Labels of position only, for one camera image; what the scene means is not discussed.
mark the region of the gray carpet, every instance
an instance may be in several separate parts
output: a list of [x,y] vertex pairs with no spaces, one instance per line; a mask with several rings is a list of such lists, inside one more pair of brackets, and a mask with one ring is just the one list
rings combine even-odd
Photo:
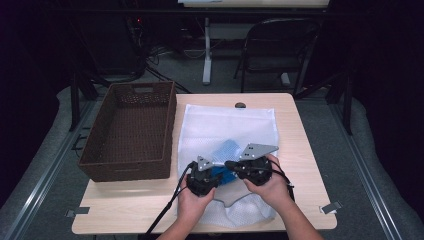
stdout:
[[[212,65],[212,83],[203,86],[203,57],[193,59],[174,53],[163,54],[151,64],[162,74],[176,80],[193,93],[223,93],[239,92],[239,79],[232,79],[237,65],[237,54],[228,51],[214,51]],[[157,78],[146,73],[138,81],[157,81]],[[326,239],[387,239],[373,205],[367,196],[360,178],[351,149],[346,142],[343,129],[334,117],[331,106],[323,100],[322,92],[306,100],[296,102],[308,139],[321,171],[326,189],[331,201],[340,201],[343,208],[336,214],[338,226],[334,230],[323,231]],[[15,220],[21,209],[36,187],[38,179],[43,176],[45,169],[60,155],[60,148],[68,135],[70,127],[70,99],[69,89],[58,95],[61,109],[57,119],[28,168],[21,183],[16,188],[8,202],[0,211],[1,235],[0,238],[10,236]],[[90,127],[96,111],[101,104],[101,98],[94,104],[89,117],[81,127]],[[415,212],[397,193],[390,177],[384,172],[373,150],[373,140],[366,121],[363,107],[354,101],[352,112],[353,139],[357,143],[364,157],[373,179],[377,184],[387,207],[392,214],[393,221],[403,239],[420,239],[424,236],[422,222]],[[81,129],[78,134],[86,136],[88,129]],[[21,239],[92,239],[92,236],[78,236],[72,233],[72,218],[64,217],[66,210],[79,206],[88,178],[78,169],[77,161],[80,151],[74,151],[69,146],[63,152],[63,165],[60,166],[54,183],[31,219],[27,221],[21,234]],[[136,239],[134,235],[115,236],[116,239]],[[98,236],[98,239],[114,239],[113,236]],[[224,236],[213,239],[228,239]]]

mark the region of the person's arm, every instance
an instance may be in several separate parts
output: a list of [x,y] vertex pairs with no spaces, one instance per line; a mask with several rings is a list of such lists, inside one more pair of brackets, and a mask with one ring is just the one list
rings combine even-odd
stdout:
[[[279,164],[278,158],[267,155],[268,159]],[[297,239],[323,239],[318,231],[312,226],[300,208],[290,198],[285,180],[278,174],[273,173],[271,179],[262,186],[256,186],[244,179],[247,188],[262,197],[262,199],[277,211],[286,226],[290,240]]]
[[198,197],[194,195],[187,186],[187,175],[181,182],[182,192],[178,195],[178,216],[177,220],[158,239],[183,240],[196,226],[197,222],[205,212],[206,206],[212,201],[215,194],[213,188],[208,195]]

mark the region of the table leg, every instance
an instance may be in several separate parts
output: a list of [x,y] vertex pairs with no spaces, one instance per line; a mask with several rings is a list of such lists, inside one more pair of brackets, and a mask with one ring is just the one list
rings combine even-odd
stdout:
[[211,83],[211,39],[209,35],[209,18],[205,19],[205,66],[203,68],[203,85],[209,85]]

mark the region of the black cable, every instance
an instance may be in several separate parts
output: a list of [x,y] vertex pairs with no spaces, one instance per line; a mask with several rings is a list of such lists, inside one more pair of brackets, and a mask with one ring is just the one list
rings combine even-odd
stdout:
[[192,93],[190,90],[188,90],[187,88],[185,88],[183,85],[179,84],[177,81],[172,80],[164,75],[162,75],[161,73],[159,73],[156,69],[152,68],[151,66],[147,65],[146,70],[148,72],[150,72],[153,76],[157,77],[160,81],[172,81],[175,82],[175,84],[177,85],[177,88],[186,92],[186,93]]
[[192,168],[192,167],[193,167],[193,162],[190,163],[189,165],[187,165],[186,169],[184,170],[183,174],[180,177],[180,180],[178,181],[178,185],[175,188],[175,191],[174,191],[174,194],[172,195],[171,200],[168,202],[168,204],[166,204],[166,206],[162,210],[162,212],[156,217],[155,221],[152,223],[150,228],[144,234],[142,239],[145,239],[146,237],[148,237],[152,233],[153,229],[155,229],[156,225],[159,223],[159,221],[162,219],[162,217],[165,215],[165,213],[171,208],[172,202],[175,200],[175,198],[177,198],[178,194],[180,194],[180,192],[185,189],[185,188],[183,188],[183,189],[179,190],[181,183],[183,182],[184,176],[186,175],[186,172],[188,171],[189,168]]

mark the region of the blue cloth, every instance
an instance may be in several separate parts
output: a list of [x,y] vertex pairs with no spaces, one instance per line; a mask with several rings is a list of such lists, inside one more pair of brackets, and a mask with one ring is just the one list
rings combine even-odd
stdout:
[[[238,161],[241,148],[233,140],[225,141],[219,149],[212,153],[214,163],[225,163],[228,160]],[[222,179],[219,185],[224,185],[236,180],[237,175],[226,167],[213,167],[212,176],[222,173]]]

